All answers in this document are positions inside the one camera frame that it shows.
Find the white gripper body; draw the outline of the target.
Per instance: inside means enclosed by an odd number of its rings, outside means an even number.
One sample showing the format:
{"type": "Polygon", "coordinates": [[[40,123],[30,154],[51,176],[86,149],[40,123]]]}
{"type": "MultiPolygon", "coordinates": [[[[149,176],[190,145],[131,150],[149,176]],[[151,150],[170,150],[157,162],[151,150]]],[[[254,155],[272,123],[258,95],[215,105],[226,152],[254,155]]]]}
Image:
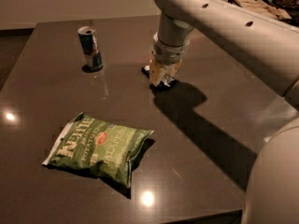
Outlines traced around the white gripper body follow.
{"type": "Polygon", "coordinates": [[[187,41],[184,45],[178,47],[172,47],[164,44],[159,38],[158,34],[153,36],[153,45],[151,53],[154,59],[161,64],[171,65],[180,61],[187,53],[190,41],[187,41]]]}

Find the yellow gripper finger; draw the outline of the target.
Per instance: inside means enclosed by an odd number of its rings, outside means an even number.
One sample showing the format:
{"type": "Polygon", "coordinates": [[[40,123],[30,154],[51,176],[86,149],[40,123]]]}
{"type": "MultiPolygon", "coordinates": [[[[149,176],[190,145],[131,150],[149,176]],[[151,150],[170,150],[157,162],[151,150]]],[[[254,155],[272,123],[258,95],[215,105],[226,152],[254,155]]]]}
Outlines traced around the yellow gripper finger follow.
{"type": "Polygon", "coordinates": [[[180,68],[181,63],[182,63],[182,60],[179,60],[178,62],[167,66],[166,80],[168,82],[171,82],[174,80],[174,76],[177,73],[178,69],[180,68]]]}
{"type": "Polygon", "coordinates": [[[164,79],[166,69],[155,59],[149,61],[149,81],[152,85],[157,87],[160,82],[164,79]]]}

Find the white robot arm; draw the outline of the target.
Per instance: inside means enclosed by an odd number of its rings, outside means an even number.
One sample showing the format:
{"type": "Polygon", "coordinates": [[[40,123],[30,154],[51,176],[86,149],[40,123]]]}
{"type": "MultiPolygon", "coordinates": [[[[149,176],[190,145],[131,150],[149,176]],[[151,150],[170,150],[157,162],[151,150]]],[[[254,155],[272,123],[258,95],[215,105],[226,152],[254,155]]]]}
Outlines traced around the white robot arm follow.
{"type": "MultiPolygon", "coordinates": [[[[172,65],[199,30],[293,108],[299,106],[296,27],[221,0],[154,0],[161,10],[153,55],[172,65]]],[[[253,165],[241,224],[299,224],[299,118],[272,135],[253,165]]]]}

